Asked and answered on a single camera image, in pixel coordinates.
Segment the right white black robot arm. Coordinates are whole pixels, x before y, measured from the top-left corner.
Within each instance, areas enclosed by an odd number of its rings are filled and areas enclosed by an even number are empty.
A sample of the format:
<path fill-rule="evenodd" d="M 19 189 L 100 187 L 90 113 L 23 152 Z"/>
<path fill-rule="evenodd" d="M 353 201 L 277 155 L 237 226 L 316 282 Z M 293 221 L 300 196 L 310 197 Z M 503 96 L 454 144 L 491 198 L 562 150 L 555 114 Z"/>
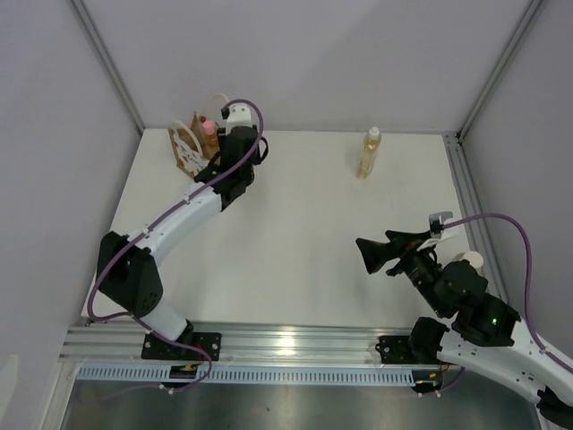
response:
<path fill-rule="evenodd" d="M 544 352 L 526 320 L 502 299 L 488 293 L 483 257 L 474 251 L 439 263 L 436 238 L 428 232 L 389 230 L 387 242 L 358 238 L 366 270 L 373 274 L 388 262 L 390 277 L 406 275 L 434 311 L 417 319 L 407 339 L 409 355 L 419 364 L 449 363 L 495 381 L 535 404 L 556 426 L 572 427 L 572 374 L 560 367 L 571 359 Z"/>

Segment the pink capped small bottle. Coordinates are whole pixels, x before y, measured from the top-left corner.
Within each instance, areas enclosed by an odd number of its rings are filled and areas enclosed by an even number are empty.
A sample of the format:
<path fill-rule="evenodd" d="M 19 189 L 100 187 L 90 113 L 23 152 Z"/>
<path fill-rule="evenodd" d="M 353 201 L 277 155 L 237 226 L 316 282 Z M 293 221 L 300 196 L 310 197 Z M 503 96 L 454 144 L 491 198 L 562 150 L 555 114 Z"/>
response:
<path fill-rule="evenodd" d="M 213 121 L 207 117 L 201 117 L 201 126 L 205 136 L 205 144 L 210 149 L 216 149 L 218 147 L 218 126 Z"/>

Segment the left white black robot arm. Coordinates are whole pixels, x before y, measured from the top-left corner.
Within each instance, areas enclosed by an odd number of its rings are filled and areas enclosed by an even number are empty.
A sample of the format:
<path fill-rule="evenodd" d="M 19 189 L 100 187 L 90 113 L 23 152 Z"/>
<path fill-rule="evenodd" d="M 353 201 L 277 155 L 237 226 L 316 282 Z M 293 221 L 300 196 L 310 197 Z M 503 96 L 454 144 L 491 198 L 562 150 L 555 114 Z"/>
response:
<path fill-rule="evenodd" d="M 268 154 L 260 150 L 264 141 L 255 125 L 233 127 L 179 202 L 131 235 L 110 231 L 100 241 L 93 291 L 153 331 L 174 359 L 192 352 L 192 323 L 164 297 L 159 265 L 195 228 L 245 193 L 254 167 Z"/>

